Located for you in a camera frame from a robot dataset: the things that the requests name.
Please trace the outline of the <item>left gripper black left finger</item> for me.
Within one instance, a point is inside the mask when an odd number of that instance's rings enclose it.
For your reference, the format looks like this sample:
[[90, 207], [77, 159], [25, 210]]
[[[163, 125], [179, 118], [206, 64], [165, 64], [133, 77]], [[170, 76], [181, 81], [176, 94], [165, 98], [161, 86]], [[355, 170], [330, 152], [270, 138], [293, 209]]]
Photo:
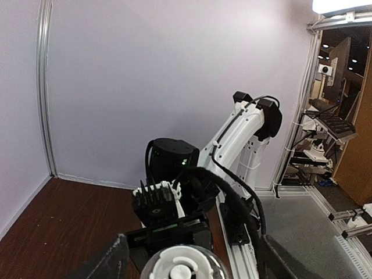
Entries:
[[127, 278], [129, 259], [126, 236], [118, 234], [108, 246], [65, 278]]

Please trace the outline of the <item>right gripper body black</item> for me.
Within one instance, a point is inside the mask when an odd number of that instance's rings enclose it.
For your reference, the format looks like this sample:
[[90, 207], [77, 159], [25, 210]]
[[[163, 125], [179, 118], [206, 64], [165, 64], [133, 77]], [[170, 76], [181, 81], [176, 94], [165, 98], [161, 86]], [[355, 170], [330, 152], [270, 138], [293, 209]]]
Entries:
[[181, 244], [191, 244], [212, 250], [209, 219], [202, 212], [163, 225], [128, 232], [126, 238], [133, 262], [146, 262], [156, 252]]

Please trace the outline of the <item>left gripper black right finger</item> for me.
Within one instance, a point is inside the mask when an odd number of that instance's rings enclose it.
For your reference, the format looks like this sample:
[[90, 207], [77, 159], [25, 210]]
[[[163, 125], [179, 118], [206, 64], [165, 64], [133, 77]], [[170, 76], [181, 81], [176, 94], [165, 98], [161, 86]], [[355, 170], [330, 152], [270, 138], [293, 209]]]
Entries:
[[259, 278], [321, 278], [269, 235], [261, 236], [256, 255]]

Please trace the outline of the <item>white cap of clear bottle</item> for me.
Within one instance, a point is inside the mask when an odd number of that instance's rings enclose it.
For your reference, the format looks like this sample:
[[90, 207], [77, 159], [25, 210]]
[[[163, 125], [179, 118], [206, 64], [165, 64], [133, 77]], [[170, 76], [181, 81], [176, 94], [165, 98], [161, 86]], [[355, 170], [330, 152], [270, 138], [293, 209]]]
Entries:
[[196, 245], [177, 245], [154, 254], [141, 278], [192, 279], [230, 278], [223, 262], [210, 250]]

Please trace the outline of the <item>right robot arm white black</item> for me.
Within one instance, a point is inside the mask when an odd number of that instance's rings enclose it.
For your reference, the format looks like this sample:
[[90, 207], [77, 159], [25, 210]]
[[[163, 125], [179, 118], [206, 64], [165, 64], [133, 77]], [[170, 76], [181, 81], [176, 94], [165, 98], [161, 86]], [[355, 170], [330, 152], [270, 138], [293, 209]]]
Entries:
[[203, 148], [181, 139], [151, 140], [145, 151], [146, 179], [133, 191], [132, 207], [142, 228], [127, 234], [131, 260], [142, 270], [157, 252], [188, 244], [213, 248], [206, 216], [219, 194], [230, 245], [251, 244], [262, 253], [266, 233], [262, 203], [254, 191], [269, 141], [281, 126], [278, 99], [233, 96], [234, 110]]

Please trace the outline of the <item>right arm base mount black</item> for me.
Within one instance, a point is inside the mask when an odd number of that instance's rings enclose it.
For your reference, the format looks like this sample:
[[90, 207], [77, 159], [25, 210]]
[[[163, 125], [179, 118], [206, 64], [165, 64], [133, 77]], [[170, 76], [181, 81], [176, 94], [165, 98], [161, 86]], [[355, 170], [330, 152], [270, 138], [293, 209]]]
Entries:
[[[246, 204], [251, 217], [253, 218], [254, 228], [260, 229], [259, 215], [254, 208], [253, 199], [242, 198], [244, 204]], [[227, 240], [230, 245], [242, 245], [249, 244], [250, 238], [246, 225], [244, 224], [240, 210], [235, 206], [235, 203], [229, 198], [226, 198], [223, 203], [219, 205], [221, 216], [225, 231], [227, 233]]]

